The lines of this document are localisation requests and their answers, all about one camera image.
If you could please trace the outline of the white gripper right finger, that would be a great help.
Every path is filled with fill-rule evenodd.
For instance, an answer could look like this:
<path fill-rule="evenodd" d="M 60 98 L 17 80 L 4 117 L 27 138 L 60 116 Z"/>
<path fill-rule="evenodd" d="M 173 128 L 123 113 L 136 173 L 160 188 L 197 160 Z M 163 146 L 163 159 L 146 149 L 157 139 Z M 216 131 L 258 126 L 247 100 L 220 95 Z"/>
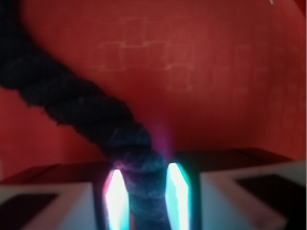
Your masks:
<path fill-rule="evenodd" d="M 306 161 L 258 149 L 179 151 L 167 169 L 173 230 L 304 230 Z"/>

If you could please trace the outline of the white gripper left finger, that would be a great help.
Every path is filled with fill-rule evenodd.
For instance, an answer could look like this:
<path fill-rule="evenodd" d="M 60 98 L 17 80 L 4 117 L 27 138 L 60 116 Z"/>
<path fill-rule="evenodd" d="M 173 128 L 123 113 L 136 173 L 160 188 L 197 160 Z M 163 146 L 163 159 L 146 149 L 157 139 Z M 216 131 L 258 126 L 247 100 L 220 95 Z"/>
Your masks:
<path fill-rule="evenodd" d="M 127 230 L 123 177 L 108 162 L 31 167 L 0 183 L 3 230 Z"/>

